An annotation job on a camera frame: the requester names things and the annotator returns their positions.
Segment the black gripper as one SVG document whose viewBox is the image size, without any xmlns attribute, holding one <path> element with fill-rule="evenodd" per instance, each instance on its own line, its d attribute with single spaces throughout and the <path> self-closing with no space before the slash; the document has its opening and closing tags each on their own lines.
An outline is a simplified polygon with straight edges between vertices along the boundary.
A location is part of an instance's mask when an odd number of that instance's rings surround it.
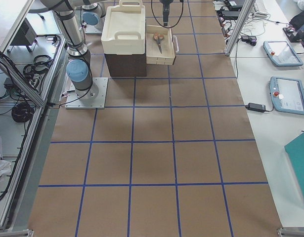
<svg viewBox="0 0 304 237">
<path fill-rule="evenodd" d="M 173 0 L 159 0 L 163 4 L 163 25 L 168 26 L 169 14 L 170 14 L 170 4 Z"/>
</svg>

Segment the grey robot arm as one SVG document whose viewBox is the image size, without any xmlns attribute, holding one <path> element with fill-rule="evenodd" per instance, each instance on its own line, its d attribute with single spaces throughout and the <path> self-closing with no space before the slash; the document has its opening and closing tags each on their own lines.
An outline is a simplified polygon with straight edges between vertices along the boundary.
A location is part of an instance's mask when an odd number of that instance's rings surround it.
<svg viewBox="0 0 304 237">
<path fill-rule="evenodd" d="M 95 29 L 102 31 L 106 16 L 106 7 L 103 3 L 93 3 L 82 6 L 82 19 L 87 26 L 93 26 Z"/>
<path fill-rule="evenodd" d="M 81 7 L 87 13 L 97 13 L 98 0 L 43 0 L 42 4 L 55 15 L 56 23 L 68 44 L 67 52 L 74 60 L 80 60 L 90 68 L 90 51 L 80 32 L 75 9 Z M 146 21 L 145 6 L 140 0 L 122 0 L 119 5 L 104 9 L 102 45 L 112 77 L 145 77 Z"/>
</svg>

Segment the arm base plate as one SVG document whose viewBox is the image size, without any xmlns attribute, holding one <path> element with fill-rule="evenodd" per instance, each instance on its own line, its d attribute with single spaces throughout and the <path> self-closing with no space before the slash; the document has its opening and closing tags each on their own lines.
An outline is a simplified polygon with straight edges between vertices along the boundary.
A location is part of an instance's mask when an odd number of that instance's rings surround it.
<svg viewBox="0 0 304 237">
<path fill-rule="evenodd" d="M 70 82 L 67 100 L 64 104 L 66 109 L 104 109 L 106 92 L 108 87 L 108 78 L 93 78 L 93 84 L 90 91 L 78 91 L 72 82 Z"/>
<path fill-rule="evenodd" d="M 101 25 L 101 24 L 97 24 L 97 25 L 87 24 L 86 34 L 101 35 L 102 30 L 103 30 L 103 25 Z"/>
</svg>

